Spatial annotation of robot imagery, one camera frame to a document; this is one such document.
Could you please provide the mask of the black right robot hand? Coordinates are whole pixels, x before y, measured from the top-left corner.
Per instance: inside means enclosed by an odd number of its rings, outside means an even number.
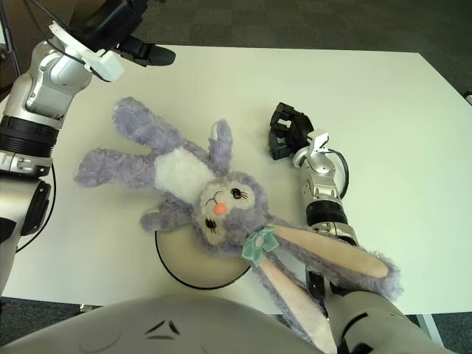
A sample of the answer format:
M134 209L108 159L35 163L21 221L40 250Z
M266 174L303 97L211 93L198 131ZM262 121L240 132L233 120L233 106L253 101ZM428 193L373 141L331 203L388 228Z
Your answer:
M307 147L308 134L314 131L308 116L292 106L279 103L272 114L268 146L273 160L284 159Z

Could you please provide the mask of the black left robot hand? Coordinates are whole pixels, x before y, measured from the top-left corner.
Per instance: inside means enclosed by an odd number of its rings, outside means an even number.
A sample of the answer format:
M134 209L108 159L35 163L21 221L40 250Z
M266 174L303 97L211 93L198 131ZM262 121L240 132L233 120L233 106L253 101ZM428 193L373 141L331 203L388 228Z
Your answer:
M133 36L147 9L148 2L142 0L79 1L69 33L94 52L112 50L140 66L169 66L175 52Z

